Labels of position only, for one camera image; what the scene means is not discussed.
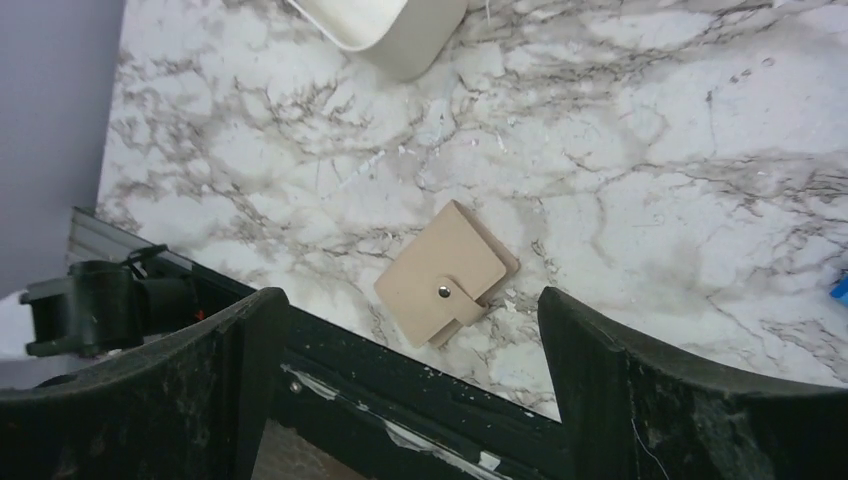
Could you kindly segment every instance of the grey wall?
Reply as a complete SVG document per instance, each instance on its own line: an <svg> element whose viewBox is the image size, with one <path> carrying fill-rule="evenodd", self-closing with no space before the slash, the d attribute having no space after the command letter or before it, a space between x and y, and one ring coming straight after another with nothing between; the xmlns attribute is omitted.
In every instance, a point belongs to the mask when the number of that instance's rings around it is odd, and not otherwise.
<svg viewBox="0 0 848 480"><path fill-rule="evenodd" d="M124 3L0 1L0 296L64 270L93 206Z"/></svg>

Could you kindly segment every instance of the blue object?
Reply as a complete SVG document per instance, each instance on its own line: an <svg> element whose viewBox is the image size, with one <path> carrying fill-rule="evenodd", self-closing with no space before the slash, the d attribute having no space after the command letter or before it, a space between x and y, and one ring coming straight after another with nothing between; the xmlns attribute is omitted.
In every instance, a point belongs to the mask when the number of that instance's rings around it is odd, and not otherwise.
<svg viewBox="0 0 848 480"><path fill-rule="evenodd" d="M830 296L848 307L848 277L843 278L839 285L831 290Z"/></svg>

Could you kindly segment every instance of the marble tabletop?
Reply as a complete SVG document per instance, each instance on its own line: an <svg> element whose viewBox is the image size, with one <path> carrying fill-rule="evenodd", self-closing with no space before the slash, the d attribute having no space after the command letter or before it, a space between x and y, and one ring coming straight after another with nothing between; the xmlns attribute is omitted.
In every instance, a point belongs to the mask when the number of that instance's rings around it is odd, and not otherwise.
<svg viewBox="0 0 848 480"><path fill-rule="evenodd" d="M844 2L476 0L398 84L283 0L128 0L98 215L556 419L546 285L848 383L846 132ZM373 283L450 199L522 268L413 349Z"/></svg>

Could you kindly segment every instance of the white container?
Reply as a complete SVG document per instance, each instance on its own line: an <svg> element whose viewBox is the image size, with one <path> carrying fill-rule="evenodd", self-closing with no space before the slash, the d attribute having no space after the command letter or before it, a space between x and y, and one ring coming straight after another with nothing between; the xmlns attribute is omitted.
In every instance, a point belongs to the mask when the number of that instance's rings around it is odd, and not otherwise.
<svg viewBox="0 0 848 480"><path fill-rule="evenodd" d="M399 80L433 63L462 21L468 0L288 0L346 52Z"/></svg>

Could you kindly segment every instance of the wallet flap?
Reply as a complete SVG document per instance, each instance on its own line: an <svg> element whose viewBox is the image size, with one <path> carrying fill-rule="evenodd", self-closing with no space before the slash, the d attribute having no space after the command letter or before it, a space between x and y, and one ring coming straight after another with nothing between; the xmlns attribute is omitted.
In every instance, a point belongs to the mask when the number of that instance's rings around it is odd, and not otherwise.
<svg viewBox="0 0 848 480"><path fill-rule="evenodd" d="M472 218L459 204L448 202L374 284L413 346L428 341L440 345L462 325L482 317L486 308L477 300L517 265L508 252L512 262L504 263L490 244L494 240L497 248L506 249L482 225L473 225ZM441 286L450 289L447 298L439 296Z"/></svg>

